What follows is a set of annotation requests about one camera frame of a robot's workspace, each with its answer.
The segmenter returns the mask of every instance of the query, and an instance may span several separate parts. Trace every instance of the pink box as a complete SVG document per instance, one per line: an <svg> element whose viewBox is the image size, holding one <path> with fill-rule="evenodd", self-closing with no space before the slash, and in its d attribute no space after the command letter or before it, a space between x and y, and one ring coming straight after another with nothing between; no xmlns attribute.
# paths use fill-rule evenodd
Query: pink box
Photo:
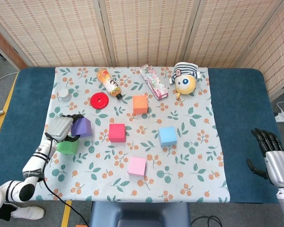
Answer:
<svg viewBox="0 0 284 227"><path fill-rule="evenodd" d="M128 174L144 176L146 159L142 157L131 157L129 161Z"/></svg>
<svg viewBox="0 0 284 227"><path fill-rule="evenodd" d="M111 142L125 142L125 124L109 124L108 138Z"/></svg>
<svg viewBox="0 0 284 227"><path fill-rule="evenodd" d="M151 89L157 100L169 96L169 91L166 89L165 85L161 83L152 66L143 65L139 69L145 83Z"/></svg>

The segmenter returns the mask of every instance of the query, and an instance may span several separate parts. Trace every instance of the black cable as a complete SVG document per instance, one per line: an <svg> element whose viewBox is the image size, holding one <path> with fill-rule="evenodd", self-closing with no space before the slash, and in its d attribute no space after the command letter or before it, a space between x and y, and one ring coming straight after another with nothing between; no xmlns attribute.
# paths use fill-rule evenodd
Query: black cable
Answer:
<svg viewBox="0 0 284 227"><path fill-rule="evenodd" d="M46 161L44 162L44 165L43 165L43 170L42 170L43 173L44 173L44 171L45 171L46 162L47 162L47 160L48 160L48 158L49 158L49 156L50 156L50 154L51 154L51 152L52 152L52 147L53 147L53 138L52 138L51 135L48 134L48 133L45 133L45 135L50 138L50 140L51 140L51 145L50 145L50 147L49 147L49 152L48 152L48 154L47 154ZM78 214L78 215L83 219L83 221L85 222L85 224L87 225L87 227L89 227L87 221L84 219L84 217L83 217L79 212L77 212L71 205L69 205L69 204L67 204L66 202L64 202L56 193L54 193L52 190L49 189L49 187L47 186L47 184L46 184L46 182L45 182L45 178L43 179L43 183L44 183L45 187L48 189L48 191L49 191L51 194L55 195L62 203L64 203L66 206L70 207L76 214Z"/></svg>
<svg viewBox="0 0 284 227"><path fill-rule="evenodd" d="M198 218L194 219L194 220L191 222L190 225L192 226L192 224L193 224L195 221L197 221L197 220L199 220L199 219L201 219L201 218L207 218L207 227L209 227L209 221L210 221L210 220L214 220L215 222L217 222L217 223L220 225L220 227L223 227L222 222L221 222L220 219L219 219L217 216L215 216L215 215L198 217Z"/></svg>

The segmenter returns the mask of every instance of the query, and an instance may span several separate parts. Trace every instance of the purple cube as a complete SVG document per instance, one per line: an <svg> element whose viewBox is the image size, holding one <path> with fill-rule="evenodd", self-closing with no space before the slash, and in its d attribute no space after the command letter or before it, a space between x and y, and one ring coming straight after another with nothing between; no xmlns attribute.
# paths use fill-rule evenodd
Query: purple cube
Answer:
<svg viewBox="0 0 284 227"><path fill-rule="evenodd" d="M91 136L90 120L85 117L79 118L71 127L71 135L80 135L81 137Z"/></svg>

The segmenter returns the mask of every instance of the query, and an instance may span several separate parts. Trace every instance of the white cable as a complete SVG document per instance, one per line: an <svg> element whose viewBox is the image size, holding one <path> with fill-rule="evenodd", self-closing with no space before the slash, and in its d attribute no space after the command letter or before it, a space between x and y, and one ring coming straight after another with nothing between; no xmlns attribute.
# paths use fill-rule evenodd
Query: white cable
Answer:
<svg viewBox="0 0 284 227"><path fill-rule="evenodd" d="M281 114L282 114L282 116L284 116L284 111L281 109L281 107L279 106L279 103L284 103L284 102L278 102L278 103L276 103L276 105L279 107L279 109L281 110Z"/></svg>
<svg viewBox="0 0 284 227"><path fill-rule="evenodd" d="M5 76L1 77L1 78L0 78L0 80L1 80L1 79L3 79L3 78L5 78L5 77L7 77L7 76L10 76L10 75L16 74L16 73L19 73L19 72L13 72L13 73L10 73L10 74L8 74L8 75L5 75Z"/></svg>

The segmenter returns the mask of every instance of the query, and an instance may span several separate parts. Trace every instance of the woven screen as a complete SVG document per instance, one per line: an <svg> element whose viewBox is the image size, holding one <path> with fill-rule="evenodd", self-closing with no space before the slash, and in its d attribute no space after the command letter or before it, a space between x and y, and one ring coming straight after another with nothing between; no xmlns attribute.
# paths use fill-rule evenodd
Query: woven screen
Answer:
<svg viewBox="0 0 284 227"><path fill-rule="evenodd" d="M117 66L173 66L182 60L198 1L105 0L105 4Z"/></svg>
<svg viewBox="0 0 284 227"><path fill-rule="evenodd" d="M202 67L234 67L278 0L206 0L186 61Z"/></svg>
<svg viewBox="0 0 284 227"><path fill-rule="evenodd" d="M241 67L259 69L265 78L268 93L284 83L284 6L272 23L260 34Z"/></svg>
<svg viewBox="0 0 284 227"><path fill-rule="evenodd" d="M106 66L91 0L0 0L0 23L34 66Z"/></svg>

